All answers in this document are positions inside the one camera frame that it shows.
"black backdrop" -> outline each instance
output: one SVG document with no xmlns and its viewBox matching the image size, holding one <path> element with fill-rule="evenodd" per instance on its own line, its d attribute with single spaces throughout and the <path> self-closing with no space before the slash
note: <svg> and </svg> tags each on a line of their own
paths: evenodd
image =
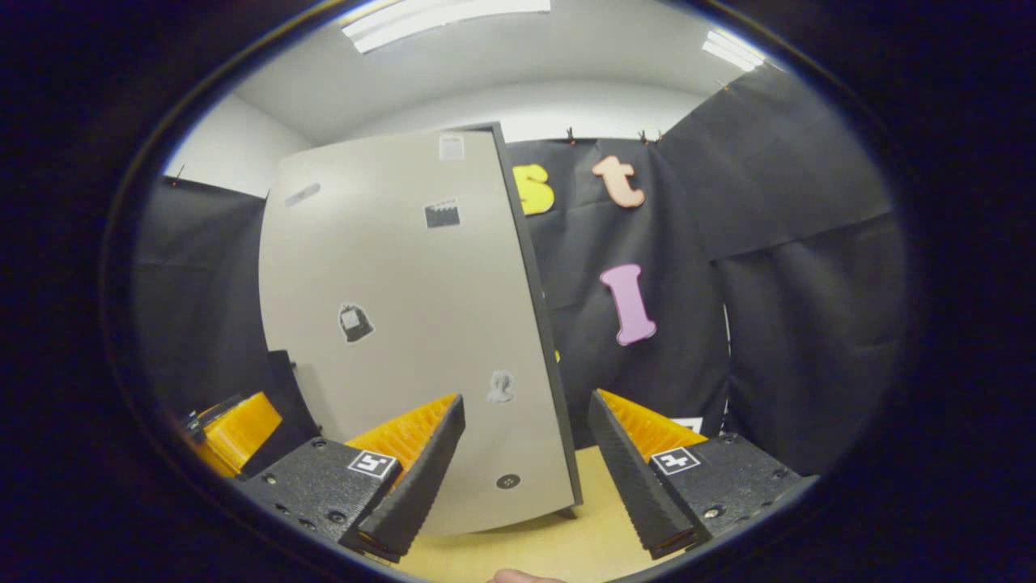
<svg viewBox="0 0 1036 583">
<path fill-rule="evenodd" d="M 589 395 L 604 388 L 703 417 L 707 436 L 741 432 L 800 473 L 832 467 L 881 405 L 909 316 L 892 186 L 836 110 L 764 66 L 659 142 L 530 141 L 508 153 L 543 166 L 555 195 L 527 221 L 577 447 L 593 444 Z M 643 204 L 611 200 L 591 171 L 607 155 L 633 166 Z M 135 307 L 178 414 L 279 390 L 259 312 L 263 204 L 168 178 L 155 188 Z M 622 347 L 599 275 L 630 262 L 658 331 Z"/>
<path fill-rule="evenodd" d="M 659 142 L 721 274 L 729 431 L 824 473 L 883 403 L 909 320 L 901 193 L 837 109 L 767 64 Z"/>
</svg>

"pink letter i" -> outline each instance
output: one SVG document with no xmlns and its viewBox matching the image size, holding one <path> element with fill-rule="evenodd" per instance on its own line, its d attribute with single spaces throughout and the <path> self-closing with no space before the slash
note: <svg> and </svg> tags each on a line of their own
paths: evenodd
<svg viewBox="0 0 1036 583">
<path fill-rule="evenodd" d="M 611 288 L 615 299 L 615 310 L 618 311 L 618 336 L 615 340 L 624 347 L 650 339 L 658 330 L 655 323 L 648 320 L 637 283 L 639 274 L 640 265 L 635 263 L 611 267 L 601 273 L 601 281 Z"/>
</svg>

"orange block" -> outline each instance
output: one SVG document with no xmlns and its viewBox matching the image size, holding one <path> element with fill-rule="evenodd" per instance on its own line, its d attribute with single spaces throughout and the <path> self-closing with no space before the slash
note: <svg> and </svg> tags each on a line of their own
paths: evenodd
<svg viewBox="0 0 1036 583">
<path fill-rule="evenodd" d="M 256 393 L 205 426 L 198 456 L 220 475 L 236 476 L 280 425 L 266 396 Z"/>
<path fill-rule="evenodd" d="M 656 454 L 709 440 L 646 407 L 604 389 L 598 391 L 646 463 L 651 463 L 651 457 Z"/>
<path fill-rule="evenodd" d="M 374 454 L 392 456 L 399 460 L 403 471 L 393 487 L 403 479 L 406 472 L 413 466 L 413 463 L 421 456 L 425 444 L 431 439 L 435 429 L 442 421 L 447 409 L 456 393 L 449 395 L 440 400 L 423 405 L 409 413 L 404 413 L 395 419 L 387 421 L 355 438 L 345 442 L 349 447 L 366 449 Z"/>
</svg>

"sticker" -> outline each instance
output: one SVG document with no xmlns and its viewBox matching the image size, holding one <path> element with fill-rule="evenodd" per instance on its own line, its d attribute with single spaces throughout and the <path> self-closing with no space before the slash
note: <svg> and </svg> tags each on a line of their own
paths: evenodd
<svg viewBox="0 0 1036 583">
<path fill-rule="evenodd" d="M 696 434 L 700 434 L 701 421 L 704 420 L 704 417 L 677 417 L 669 420 L 678 426 L 683 426 Z"/>
<path fill-rule="evenodd" d="M 658 330 L 658 326 L 648 319 L 644 311 L 640 285 L 637 283 L 639 274 L 640 265 L 635 263 L 611 267 L 601 273 L 601 282 L 611 288 L 611 295 L 615 299 L 615 310 L 618 312 L 618 334 L 615 340 L 623 347 L 651 339 Z"/>
<path fill-rule="evenodd" d="M 691 456 L 691 453 L 683 447 L 656 454 L 651 459 L 658 465 L 658 469 L 662 470 L 662 473 L 667 476 L 701 465 L 701 462 L 698 462 L 697 458 Z"/>
<path fill-rule="evenodd" d="M 374 332 L 374 326 L 364 309 L 356 304 L 342 304 L 338 311 L 338 327 L 348 345 L 358 343 Z"/>
<path fill-rule="evenodd" d="M 463 161 L 464 138 L 462 136 L 439 136 L 439 159 Z"/>
<path fill-rule="evenodd" d="M 451 198 L 425 206 L 425 223 L 430 229 L 459 225 L 460 210 L 457 209 L 457 199 Z"/>
<path fill-rule="evenodd" d="M 296 192 L 295 194 L 292 194 L 288 198 L 285 198 L 284 199 L 284 205 L 285 206 L 294 206 L 295 204 L 298 204 L 303 200 L 305 200 L 305 199 L 313 196 L 314 194 L 316 194 L 318 192 L 320 192 L 320 184 L 317 183 L 317 182 L 313 182 L 312 184 L 304 187 L 303 190 Z"/>
<path fill-rule="evenodd" d="M 521 478 L 518 477 L 518 474 L 503 474 L 497 478 L 496 488 L 499 488 L 500 490 L 511 490 L 512 488 L 518 486 L 520 482 Z"/>
<path fill-rule="evenodd" d="M 354 472 L 374 476 L 378 479 L 384 479 L 395 463 L 396 459 L 392 456 L 382 456 L 381 454 L 374 454 L 365 449 L 349 464 L 349 469 Z"/>
<path fill-rule="evenodd" d="M 644 201 L 644 191 L 630 187 L 628 176 L 633 175 L 633 166 L 623 164 L 614 155 L 609 155 L 594 166 L 594 174 L 604 178 L 604 187 L 615 204 L 627 208 L 640 206 Z"/>
<path fill-rule="evenodd" d="M 510 403 L 514 401 L 515 377 L 509 371 L 493 371 L 489 381 L 489 392 L 486 401 L 489 403 Z"/>
<path fill-rule="evenodd" d="M 547 170 L 539 164 L 515 166 L 515 183 L 525 214 L 539 214 L 554 205 L 554 190 L 547 185 Z"/>
</svg>

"fluorescent light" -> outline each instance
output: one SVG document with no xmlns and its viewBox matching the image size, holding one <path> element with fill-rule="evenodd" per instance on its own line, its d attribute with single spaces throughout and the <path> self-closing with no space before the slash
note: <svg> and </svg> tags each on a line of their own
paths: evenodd
<svg viewBox="0 0 1036 583">
<path fill-rule="evenodd" d="M 342 28 L 361 53 L 425 30 L 483 17 L 548 12 L 550 0 L 402 0 Z"/>
<path fill-rule="evenodd" d="M 710 30 L 707 38 L 706 43 L 701 46 L 702 50 L 746 71 L 762 64 L 766 58 L 762 53 L 728 32 Z"/>
</svg>

